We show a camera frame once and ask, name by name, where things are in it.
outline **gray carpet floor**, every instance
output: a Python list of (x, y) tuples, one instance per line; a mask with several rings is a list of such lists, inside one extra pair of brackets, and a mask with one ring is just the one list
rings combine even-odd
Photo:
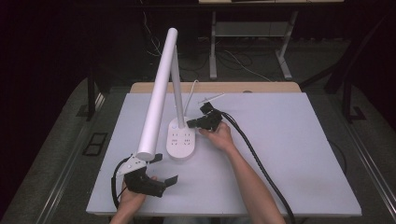
[[(279, 45), (276, 40), (263, 40), (234, 56), (255, 73), (273, 81), (284, 81), (274, 55)], [(348, 42), (341, 40), (291, 42), (286, 60), (293, 81), (302, 82), (329, 67), (343, 55), (347, 46)], [(219, 44), (218, 81), (264, 81), (241, 68), (224, 49), (234, 52), (235, 46)], [(203, 52), (194, 58), (180, 57), (183, 79), (211, 81), (208, 51)], [(396, 134), (358, 89), (353, 90), (352, 104), (362, 110), (367, 120), (345, 123), (340, 114), (341, 92), (325, 94), (326, 79), (304, 91), (331, 141), (335, 156), (346, 169), (346, 178), (361, 205), (362, 217), (299, 217), (297, 223), (394, 223), (375, 182), (361, 162), (359, 146), (350, 129), (361, 139), (393, 192), (396, 190)], [(91, 121), (78, 115), (81, 107), (87, 104), (86, 88), (84, 80), (70, 95), (1, 223), (108, 223), (108, 217), (87, 214), (85, 209), (130, 87), (115, 80), (111, 91), (98, 103), (98, 111)], [(94, 133), (107, 133), (104, 149), (98, 157), (81, 155)]]

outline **white desk lamp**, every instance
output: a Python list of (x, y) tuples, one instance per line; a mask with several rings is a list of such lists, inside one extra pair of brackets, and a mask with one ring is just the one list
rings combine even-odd
[(170, 28), (163, 46), (163, 55), (155, 78), (146, 121), (143, 126), (139, 147), (135, 154), (136, 157), (133, 155), (125, 162), (121, 166), (118, 175), (124, 175), (144, 167), (146, 163), (142, 161), (152, 161), (154, 159), (170, 73), (172, 74), (177, 118), (173, 119), (169, 124), (166, 149), (169, 156), (177, 161), (188, 159), (194, 151), (195, 130), (187, 127), (187, 123), (184, 121), (187, 118), (184, 118), (183, 115), (176, 42), (177, 30)]

